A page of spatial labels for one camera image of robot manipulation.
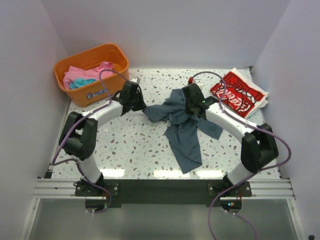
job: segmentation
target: white speckled tabletop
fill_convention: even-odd
[[[221,76],[228,69],[206,69]],[[130,69],[130,77],[140,77],[144,101],[147,105],[162,104],[171,90],[182,88],[188,78],[203,69]],[[248,69],[239,70],[252,79]],[[215,76],[204,74],[197,77],[204,85],[205,97],[211,95],[210,88],[219,81]],[[84,112],[104,104],[103,99],[87,107],[78,107],[71,102],[69,112]],[[257,124],[263,122],[262,112],[258,110],[250,118]],[[201,147],[202,166],[182,174],[179,165],[164,136],[167,126],[163,122],[153,123],[141,112],[129,112],[102,126],[97,133],[94,157],[97,166],[109,179],[221,179],[239,162],[241,145],[227,131],[223,131],[219,140],[213,139],[200,130],[197,131]],[[62,150],[58,161],[68,158]],[[61,164],[55,166],[53,179],[79,179],[76,165]],[[261,172],[254,179],[279,179],[277,168]]]

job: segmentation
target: red bag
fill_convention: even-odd
[[[257,109],[264,107],[268,103],[266,98],[269,93],[248,80],[236,68],[228,72],[223,79],[227,86],[222,101],[239,116],[248,118]],[[215,84],[210,91],[220,99],[224,92],[223,83]]]

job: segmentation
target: orange basket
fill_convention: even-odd
[[[106,98],[108,94],[98,79],[93,83],[77,89],[65,89],[63,84],[65,73],[69,70],[70,66],[88,70],[98,67],[102,62],[112,63],[113,70],[129,79],[129,61],[127,57],[117,45],[110,43],[67,57],[54,66],[54,75],[60,89],[78,106],[85,107],[100,99]],[[125,80],[117,74],[112,74],[104,78],[103,82],[110,94],[113,95],[123,88]]]

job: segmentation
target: label on bin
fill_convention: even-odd
[[[100,94],[104,94],[105,92],[106,92],[106,90],[102,89],[102,90],[97,91],[97,92],[94,92],[94,93],[88,93],[88,94],[86,95],[86,99],[91,99],[91,98],[93,98],[93,97],[95,97],[95,96],[98,96],[98,95],[100,95]]]

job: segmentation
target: pink towel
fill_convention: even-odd
[[[64,73],[63,78],[63,85],[65,89],[70,90],[70,83],[74,82],[78,78],[82,79],[95,79],[99,80],[99,73],[104,69],[112,69],[114,65],[111,62],[103,61],[100,66],[89,69],[89,70],[83,70],[81,68],[70,66],[69,71]],[[105,79],[109,76],[114,74],[111,71],[104,71],[102,73],[102,79]]]

